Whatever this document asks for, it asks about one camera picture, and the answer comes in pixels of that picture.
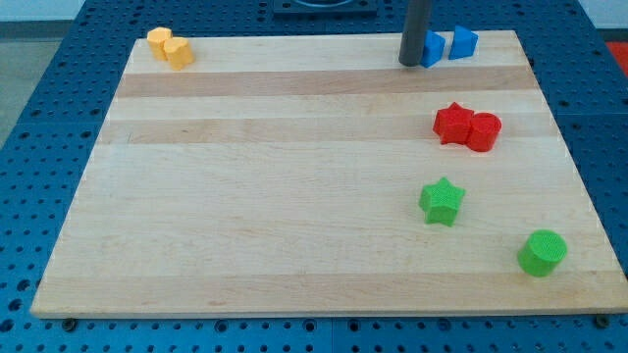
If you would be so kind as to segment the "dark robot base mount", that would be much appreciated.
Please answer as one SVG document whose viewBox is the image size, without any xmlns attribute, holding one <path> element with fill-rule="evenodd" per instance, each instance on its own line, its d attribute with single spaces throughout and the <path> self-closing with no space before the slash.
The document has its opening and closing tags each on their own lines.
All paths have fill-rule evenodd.
<svg viewBox="0 0 628 353">
<path fill-rule="evenodd" d="M 378 0 L 272 0 L 275 16 L 374 15 Z"/>
</svg>

